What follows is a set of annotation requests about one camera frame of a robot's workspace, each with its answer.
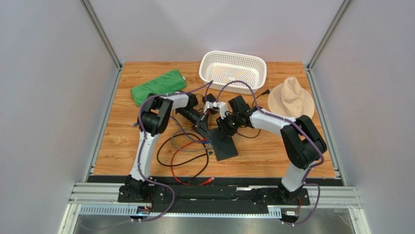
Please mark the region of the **black network switch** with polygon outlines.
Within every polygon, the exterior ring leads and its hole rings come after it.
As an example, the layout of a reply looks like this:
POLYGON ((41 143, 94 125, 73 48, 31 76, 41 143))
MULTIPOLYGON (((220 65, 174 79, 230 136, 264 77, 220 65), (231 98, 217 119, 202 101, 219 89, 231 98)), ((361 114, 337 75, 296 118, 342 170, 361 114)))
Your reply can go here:
POLYGON ((217 161, 223 161, 239 155, 232 138, 219 139, 218 128, 210 129, 209 135, 217 161))

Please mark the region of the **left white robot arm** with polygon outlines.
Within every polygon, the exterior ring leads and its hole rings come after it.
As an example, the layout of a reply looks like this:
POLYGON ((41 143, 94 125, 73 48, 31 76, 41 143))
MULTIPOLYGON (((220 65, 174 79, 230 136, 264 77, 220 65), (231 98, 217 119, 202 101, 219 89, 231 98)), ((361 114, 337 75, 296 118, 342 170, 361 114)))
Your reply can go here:
POLYGON ((193 108, 197 103, 197 98, 192 93, 148 94, 137 117, 140 129, 139 146, 130 174, 125 185, 120 188, 122 195, 135 196, 138 200, 147 197, 155 147, 168 126, 172 110, 193 108))

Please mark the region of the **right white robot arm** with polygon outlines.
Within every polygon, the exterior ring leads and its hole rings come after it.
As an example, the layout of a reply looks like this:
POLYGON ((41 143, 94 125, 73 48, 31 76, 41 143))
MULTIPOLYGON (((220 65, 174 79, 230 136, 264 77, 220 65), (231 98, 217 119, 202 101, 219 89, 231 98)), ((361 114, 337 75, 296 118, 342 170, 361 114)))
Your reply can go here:
POLYGON ((282 138, 290 161, 279 185, 285 192, 293 193, 300 189, 311 169, 324 162, 323 154, 327 151, 327 145, 307 115, 280 116, 257 103, 250 106, 242 96, 237 96, 228 103, 214 101, 205 106, 220 113, 216 121, 221 138, 235 135, 241 127, 265 130, 282 138))

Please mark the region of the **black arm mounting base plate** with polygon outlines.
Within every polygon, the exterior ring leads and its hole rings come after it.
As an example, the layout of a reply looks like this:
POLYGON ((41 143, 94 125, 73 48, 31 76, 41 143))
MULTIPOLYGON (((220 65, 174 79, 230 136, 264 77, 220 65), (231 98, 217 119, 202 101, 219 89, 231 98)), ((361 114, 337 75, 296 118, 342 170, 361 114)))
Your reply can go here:
POLYGON ((264 215, 269 207, 288 206, 294 210, 311 204, 308 191, 301 188, 293 193, 279 185, 240 189, 227 185, 179 185, 167 187, 149 184, 146 198, 124 196, 118 192, 120 203, 141 204, 153 213, 208 214, 208 215, 264 215))

